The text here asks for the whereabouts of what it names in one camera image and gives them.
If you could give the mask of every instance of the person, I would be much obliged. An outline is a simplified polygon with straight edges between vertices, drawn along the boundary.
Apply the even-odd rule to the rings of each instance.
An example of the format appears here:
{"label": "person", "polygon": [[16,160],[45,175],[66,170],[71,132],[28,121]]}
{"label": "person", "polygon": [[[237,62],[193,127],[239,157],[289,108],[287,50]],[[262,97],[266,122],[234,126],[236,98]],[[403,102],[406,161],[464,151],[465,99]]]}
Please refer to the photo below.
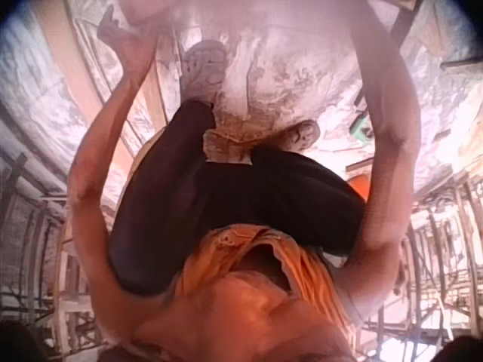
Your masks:
{"label": "person", "polygon": [[[334,2],[351,30],[375,135],[365,203],[296,152],[313,121],[251,151],[252,164],[206,162],[203,138],[227,54],[202,41],[183,56],[181,106],[137,159],[111,234],[100,199],[157,37],[118,27],[98,36],[124,75],[86,133],[68,178],[72,232],[97,323],[101,360],[349,361],[349,339],[398,276],[413,203],[420,108],[398,48],[372,8]],[[333,267],[320,252],[348,256]]]}

